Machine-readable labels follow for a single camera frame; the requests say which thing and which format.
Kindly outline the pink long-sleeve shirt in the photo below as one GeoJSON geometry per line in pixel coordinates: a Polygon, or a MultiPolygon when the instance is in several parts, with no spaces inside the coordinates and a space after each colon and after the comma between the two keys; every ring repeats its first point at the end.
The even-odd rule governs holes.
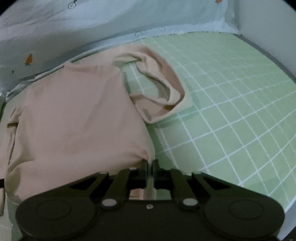
{"type": "Polygon", "coordinates": [[[147,130],[190,103],[169,63],[143,45],[123,45],[67,62],[31,84],[6,122],[1,142],[1,201],[15,203],[96,172],[151,163],[147,130]],[[121,65],[167,88],[167,97],[129,94],[121,65]]]}

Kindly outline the green grid bed sheet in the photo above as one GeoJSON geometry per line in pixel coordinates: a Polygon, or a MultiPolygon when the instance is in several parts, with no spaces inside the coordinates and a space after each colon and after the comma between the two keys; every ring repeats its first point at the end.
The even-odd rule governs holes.
{"type": "MultiPolygon", "coordinates": [[[[268,57],[231,34],[189,33],[145,38],[185,86],[192,104],[146,125],[164,169],[203,171],[265,194],[285,211],[295,204],[295,83],[268,57]]],[[[120,67],[129,94],[167,97],[159,82],[120,67]]],[[[6,122],[26,89],[5,107],[6,122]]]]}

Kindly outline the light blue carrot-print quilt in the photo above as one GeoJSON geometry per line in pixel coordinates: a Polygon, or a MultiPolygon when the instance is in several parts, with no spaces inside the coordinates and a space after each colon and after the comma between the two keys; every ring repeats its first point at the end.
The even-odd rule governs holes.
{"type": "Polygon", "coordinates": [[[234,1],[15,1],[1,13],[1,100],[90,49],[204,31],[237,33],[234,1]]]}

